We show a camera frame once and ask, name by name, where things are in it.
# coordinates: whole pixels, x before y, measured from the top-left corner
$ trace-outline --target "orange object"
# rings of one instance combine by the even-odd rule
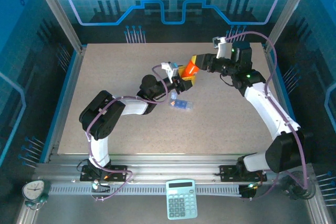
[[[195,61],[196,61],[196,55],[191,57],[191,60],[189,61],[186,68],[184,69],[181,75],[181,78],[190,77],[190,76],[194,76],[195,74],[197,74],[197,72],[199,71],[199,68],[195,65]]]

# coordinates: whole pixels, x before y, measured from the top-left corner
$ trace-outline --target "glass panel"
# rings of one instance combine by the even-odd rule
[[[301,0],[276,43],[296,119],[314,134],[312,161],[318,174],[335,169],[335,37],[336,0]]]
[[[0,223],[14,223],[72,48],[45,0],[0,0],[0,7]]]
[[[247,30],[269,35],[287,2],[287,0],[60,1],[84,44],[144,42],[141,36],[132,37],[128,32],[131,34],[139,32],[140,35],[145,32],[146,42],[208,42],[214,36],[232,35]]]

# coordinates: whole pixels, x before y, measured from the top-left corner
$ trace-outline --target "small blue object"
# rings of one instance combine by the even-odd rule
[[[176,99],[177,98],[177,93],[175,91],[172,91],[170,94],[171,99]]]
[[[183,110],[191,110],[193,108],[193,103],[179,100],[179,99],[171,99],[170,106],[174,108],[178,108],[178,109],[183,109]]]

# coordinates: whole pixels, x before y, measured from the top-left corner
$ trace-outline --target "calculator display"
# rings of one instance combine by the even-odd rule
[[[184,182],[184,183],[171,183],[171,184],[169,184],[169,188],[187,187],[187,186],[193,186],[193,183],[192,182]]]

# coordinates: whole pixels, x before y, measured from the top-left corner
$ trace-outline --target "cable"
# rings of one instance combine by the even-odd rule
[[[77,167],[76,167],[76,170],[79,171],[80,173],[85,173],[85,172],[82,172],[81,170],[78,169],[79,166],[81,165],[81,163],[83,163],[84,161],[88,162],[89,159],[88,159],[88,158],[83,159],[81,162],[79,162],[79,164],[78,164]],[[99,175],[95,170],[92,170],[92,171],[98,176],[98,178],[100,178],[100,175]]]
[[[224,75],[222,75],[222,74],[219,75],[219,78],[220,78],[222,81],[224,81],[223,77],[224,77]],[[233,87],[233,84],[227,83],[226,81],[224,81],[224,83],[225,83],[226,85],[230,86],[230,87]]]
[[[143,99],[141,97],[132,97],[132,96],[124,96],[124,97],[117,97],[115,99],[113,99],[112,101],[110,101],[97,115],[96,117],[92,120],[92,122],[89,124],[87,130],[86,130],[86,136],[88,138],[88,142],[89,142],[89,155],[92,159],[92,161],[94,162],[94,164],[104,170],[105,172],[108,172],[108,173],[129,173],[130,176],[126,179],[126,181],[116,190],[114,191],[112,194],[110,194],[109,196],[106,196],[106,197],[101,197],[101,198],[95,198],[95,200],[99,200],[99,201],[104,201],[106,199],[109,199],[111,198],[112,196],[114,196],[115,194],[117,194],[128,182],[129,180],[131,179],[133,173],[132,171],[130,170],[110,170],[110,169],[106,169],[104,167],[102,167],[101,165],[98,164],[98,162],[96,161],[95,157],[93,156],[93,153],[92,153],[92,146],[91,146],[91,134],[90,134],[90,129],[91,127],[94,125],[94,123],[98,120],[98,118],[109,108],[109,106],[111,106],[112,104],[114,104],[116,101],[119,101],[121,99],[124,99],[124,98],[127,98],[127,99],[135,99],[135,100],[141,100],[141,101],[144,101],[144,102],[147,102],[147,103],[154,103],[154,104],[160,104],[160,103],[164,103],[165,101],[167,101],[168,99],[168,88],[167,88],[167,85],[165,84],[164,80],[161,78],[161,76],[155,71],[156,68],[159,68],[161,67],[161,65],[157,65],[157,66],[154,66],[152,68],[152,71],[154,72],[154,74],[156,75],[156,77],[158,77],[158,79],[162,82],[163,86],[164,86],[164,90],[166,92],[166,97],[163,101],[160,101],[160,102],[156,102],[156,101],[151,101],[151,100],[146,100],[146,99]]]
[[[274,179],[274,182],[273,182],[272,186],[263,195],[260,195],[258,197],[254,197],[253,200],[263,198],[264,196],[268,195],[271,191],[273,191],[273,189],[275,188],[275,185],[278,182],[278,178],[279,178],[279,174],[277,174],[276,178]]]
[[[281,118],[284,120],[284,122],[288,125],[289,129],[293,133],[293,136],[294,136],[294,138],[296,140],[296,143],[298,145],[298,148],[299,148],[299,153],[300,153],[300,158],[301,158],[301,163],[302,163],[302,172],[303,172],[303,187],[302,188],[305,189],[305,190],[307,190],[308,189],[307,166],[306,166],[306,159],[304,157],[305,155],[304,155],[303,148],[302,148],[302,145],[301,145],[301,142],[300,142],[300,138],[299,138],[298,134],[296,133],[296,131],[294,130],[293,126],[289,123],[288,119],[283,114],[283,112],[278,108],[278,106],[274,103],[274,101],[272,100],[272,98],[268,95],[268,85],[269,85],[271,79],[273,78],[273,76],[275,75],[275,72],[276,72],[276,69],[277,69],[277,65],[278,65],[278,57],[277,57],[277,52],[275,50],[274,43],[268,37],[266,37],[264,34],[258,33],[257,31],[245,31],[243,33],[240,33],[238,35],[233,35],[233,36],[228,37],[226,39],[227,40],[233,39],[233,38],[236,38],[238,36],[245,35],[245,34],[254,34],[254,35],[258,35],[258,36],[266,39],[269,42],[269,44],[270,44],[270,46],[271,46],[271,48],[273,50],[273,53],[274,53],[274,69],[273,69],[271,75],[268,77],[268,79],[267,79],[267,81],[265,83],[264,92],[265,92],[265,95],[266,95],[268,101],[272,104],[272,106],[274,107],[274,109],[279,113],[279,115],[281,116]]]

